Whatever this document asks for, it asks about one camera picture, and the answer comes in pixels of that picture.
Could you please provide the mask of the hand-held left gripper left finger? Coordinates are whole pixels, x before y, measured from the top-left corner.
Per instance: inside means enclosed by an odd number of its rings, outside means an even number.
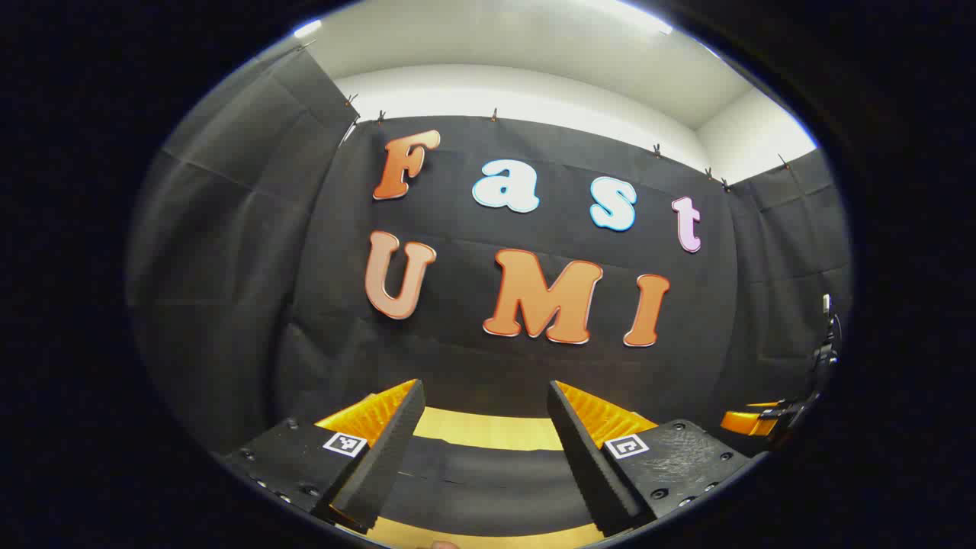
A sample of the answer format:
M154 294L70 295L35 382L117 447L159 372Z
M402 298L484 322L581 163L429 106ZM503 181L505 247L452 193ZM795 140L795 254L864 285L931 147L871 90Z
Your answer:
M407 380L321 420L288 417L222 462L304 514L366 534L424 410L424 384Z

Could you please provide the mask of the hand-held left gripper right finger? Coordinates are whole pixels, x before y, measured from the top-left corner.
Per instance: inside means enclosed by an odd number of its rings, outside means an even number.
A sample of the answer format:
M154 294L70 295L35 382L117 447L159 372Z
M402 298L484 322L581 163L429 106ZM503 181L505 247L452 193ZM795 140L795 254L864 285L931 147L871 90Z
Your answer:
M687 419L655 423L564 382L548 385L548 415L607 538L683 513L756 466Z

